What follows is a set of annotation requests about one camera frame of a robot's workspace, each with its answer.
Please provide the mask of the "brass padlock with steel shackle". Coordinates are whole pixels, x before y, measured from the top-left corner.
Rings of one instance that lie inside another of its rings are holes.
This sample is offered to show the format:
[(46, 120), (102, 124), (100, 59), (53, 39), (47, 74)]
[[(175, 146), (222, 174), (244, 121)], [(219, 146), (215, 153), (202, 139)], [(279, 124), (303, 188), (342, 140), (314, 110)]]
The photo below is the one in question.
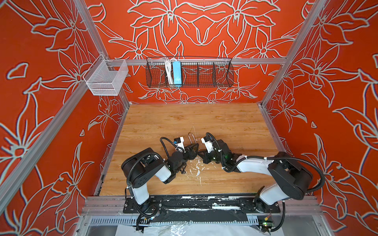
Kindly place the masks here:
[(197, 143), (196, 142), (196, 137), (194, 136), (194, 134), (192, 132), (188, 133), (188, 138), (189, 138), (191, 144)]

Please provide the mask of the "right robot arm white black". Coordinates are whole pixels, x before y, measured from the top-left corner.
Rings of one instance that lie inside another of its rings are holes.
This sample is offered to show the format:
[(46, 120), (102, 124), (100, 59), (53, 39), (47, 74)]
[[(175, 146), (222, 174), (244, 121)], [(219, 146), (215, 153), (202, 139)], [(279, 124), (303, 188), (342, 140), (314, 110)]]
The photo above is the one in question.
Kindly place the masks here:
[(233, 153), (223, 140), (201, 139), (206, 150), (198, 155), (203, 162), (220, 163), (228, 173), (259, 173), (271, 176), (275, 183), (257, 193), (257, 202), (273, 205), (286, 199), (302, 200), (307, 193), (323, 188), (325, 175), (315, 164), (280, 151), (275, 156), (247, 156)]

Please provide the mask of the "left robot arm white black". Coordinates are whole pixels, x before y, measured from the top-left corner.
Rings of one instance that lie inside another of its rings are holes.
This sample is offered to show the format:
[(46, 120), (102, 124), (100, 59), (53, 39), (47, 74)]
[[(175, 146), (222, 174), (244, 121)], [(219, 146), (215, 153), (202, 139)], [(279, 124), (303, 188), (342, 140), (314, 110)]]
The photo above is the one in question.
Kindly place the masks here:
[(187, 162), (194, 160), (199, 151), (198, 143), (184, 145), (184, 138), (171, 141), (161, 137), (160, 143), (167, 159), (147, 148), (125, 160), (121, 169), (127, 178), (126, 191), (130, 193), (134, 208), (140, 216), (152, 219), (158, 215), (159, 206), (152, 202), (147, 182), (157, 177), (164, 184), (172, 182), (178, 173), (185, 174)]

